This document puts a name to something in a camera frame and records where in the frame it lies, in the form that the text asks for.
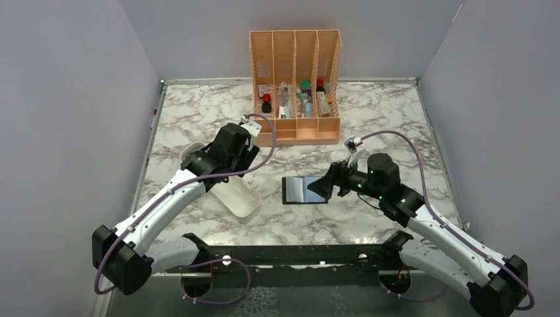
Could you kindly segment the black leather card holder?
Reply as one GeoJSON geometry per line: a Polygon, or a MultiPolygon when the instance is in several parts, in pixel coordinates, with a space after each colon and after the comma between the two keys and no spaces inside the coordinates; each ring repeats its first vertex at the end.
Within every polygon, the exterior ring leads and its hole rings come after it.
{"type": "Polygon", "coordinates": [[[328,200],[310,191],[308,185],[317,181],[319,176],[282,177],[283,205],[326,204],[328,200]]]}

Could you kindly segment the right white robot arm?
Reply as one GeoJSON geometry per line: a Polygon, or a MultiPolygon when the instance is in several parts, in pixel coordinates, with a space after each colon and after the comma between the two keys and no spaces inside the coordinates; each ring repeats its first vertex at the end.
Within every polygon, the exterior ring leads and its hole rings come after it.
{"type": "Polygon", "coordinates": [[[510,316],[528,296],[528,268],[518,256],[509,258],[484,246],[460,230],[428,202],[402,184],[400,170],[389,155],[373,154],[367,171],[357,164],[334,162],[326,174],[308,185],[329,200],[349,192],[378,200],[387,218],[431,242],[431,249],[402,231],[385,242],[382,263],[391,269],[402,264],[420,269],[465,297],[480,316],[510,316]]]}

